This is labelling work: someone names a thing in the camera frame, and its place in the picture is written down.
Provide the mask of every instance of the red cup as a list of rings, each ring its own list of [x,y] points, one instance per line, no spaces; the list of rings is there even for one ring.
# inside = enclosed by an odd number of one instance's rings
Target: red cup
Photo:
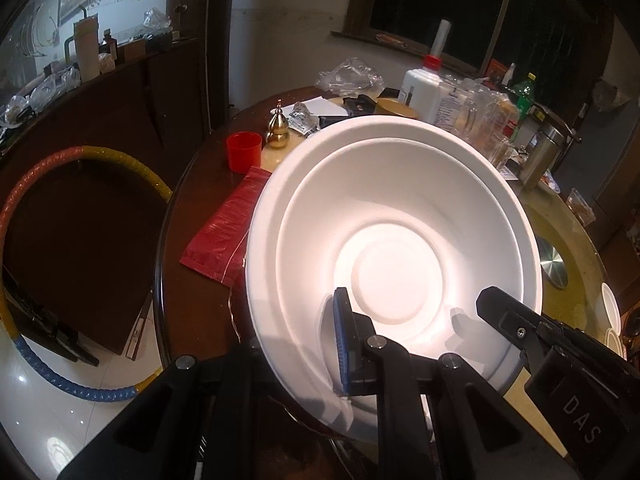
[[[253,132],[238,132],[226,138],[226,158],[229,169],[247,174],[252,166],[260,168],[262,136]]]

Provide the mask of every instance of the thermos lid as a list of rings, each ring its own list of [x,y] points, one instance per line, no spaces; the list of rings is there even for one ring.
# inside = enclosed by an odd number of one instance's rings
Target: thermos lid
[[[542,126],[540,126],[539,132],[544,134],[552,143],[557,144],[558,146],[562,146],[566,140],[564,135],[549,123],[543,123]]]

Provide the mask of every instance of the red packet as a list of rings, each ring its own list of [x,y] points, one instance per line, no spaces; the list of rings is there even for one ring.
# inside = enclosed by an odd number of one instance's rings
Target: red packet
[[[258,197],[271,173],[253,167],[191,239],[180,263],[226,286],[244,267],[246,238]]]

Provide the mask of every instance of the window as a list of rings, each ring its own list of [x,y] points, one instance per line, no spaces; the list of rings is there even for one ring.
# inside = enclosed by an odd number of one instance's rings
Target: window
[[[492,59],[537,76],[539,102],[569,124],[609,53],[613,15],[602,0],[351,0],[343,32],[428,53],[441,19],[452,23],[445,65],[484,75]]]

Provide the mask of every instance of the green plastic bottle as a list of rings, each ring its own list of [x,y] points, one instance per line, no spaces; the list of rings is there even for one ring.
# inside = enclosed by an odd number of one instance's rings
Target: green plastic bottle
[[[511,90],[518,96],[516,107],[520,111],[520,119],[522,120],[529,113],[529,109],[535,101],[534,91],[536,89],[536,76],[529,72],[527,78],[514,85]]]

